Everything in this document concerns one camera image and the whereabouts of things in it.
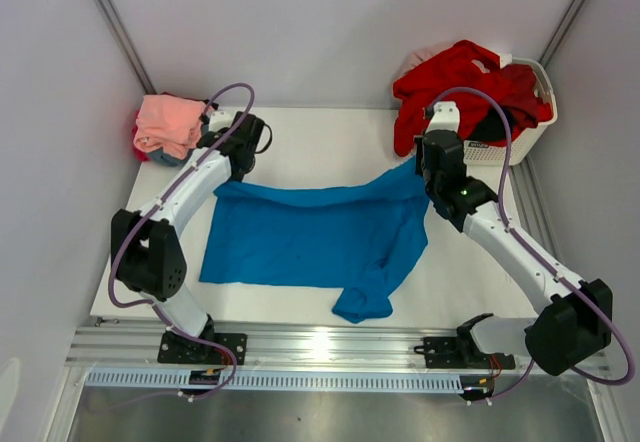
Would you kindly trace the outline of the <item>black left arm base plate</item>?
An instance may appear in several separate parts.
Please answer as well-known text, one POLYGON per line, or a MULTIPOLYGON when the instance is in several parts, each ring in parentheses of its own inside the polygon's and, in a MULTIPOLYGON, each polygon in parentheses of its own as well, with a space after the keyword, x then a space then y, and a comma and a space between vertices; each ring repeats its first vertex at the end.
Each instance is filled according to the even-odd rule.
MULTIPOLYGON (((236 357, 238 365, 243 365, 248 336, 243 333, 216 333, 213 341, 228 349, 236 357)), ((231 359, 220 349, 193 342, 173 332, 166 332, 160 342, 157 362, 173 365, 230 365, 231 359)))

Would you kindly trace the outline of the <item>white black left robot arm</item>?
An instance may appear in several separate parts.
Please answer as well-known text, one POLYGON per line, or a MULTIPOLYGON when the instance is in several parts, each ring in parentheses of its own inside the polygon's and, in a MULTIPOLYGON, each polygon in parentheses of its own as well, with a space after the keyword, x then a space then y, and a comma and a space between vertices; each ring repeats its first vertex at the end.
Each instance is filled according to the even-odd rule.
POLYGON ((270 148, 271 127, 238 112, 226 125, 210 121, 191 156, 169 184, 136 211, 121 209, 111 220, 108 294, 119 308, 148 305, 169 331, 182 337, 192 362, 209 360, 216 348, 211 317, 186 286, 181 235, 192 217, 228 181, 250 173, 256 156, 270 148))

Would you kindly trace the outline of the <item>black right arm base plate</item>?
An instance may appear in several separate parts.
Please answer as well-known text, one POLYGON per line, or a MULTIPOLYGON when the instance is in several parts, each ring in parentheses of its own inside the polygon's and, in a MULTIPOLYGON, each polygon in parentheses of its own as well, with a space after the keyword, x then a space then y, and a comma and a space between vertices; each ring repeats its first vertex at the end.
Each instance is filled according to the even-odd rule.
POLYGON ((423 337, 413 352, 424 358, 428 369, 513 370, 516 367, 512 355, 482 352, 469 336, 423 337))

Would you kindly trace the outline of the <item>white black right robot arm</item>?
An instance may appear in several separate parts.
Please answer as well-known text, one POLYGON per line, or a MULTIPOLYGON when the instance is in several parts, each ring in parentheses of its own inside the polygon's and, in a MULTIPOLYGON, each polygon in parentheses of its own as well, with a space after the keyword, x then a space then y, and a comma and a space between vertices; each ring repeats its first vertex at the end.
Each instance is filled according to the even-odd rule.
POLYGON ((416 171, 435 211, 491 255, 537 314, 474 317, 458 328, 457 358, 478 366, 493 353, 530 357, 557 376, 606 348, 612 338, 605 323, 612 315, 610 288, 601 280, 584 281, 509 220, 496 193, 468 175, 456 132, 427 131, 415 142, 416 171))

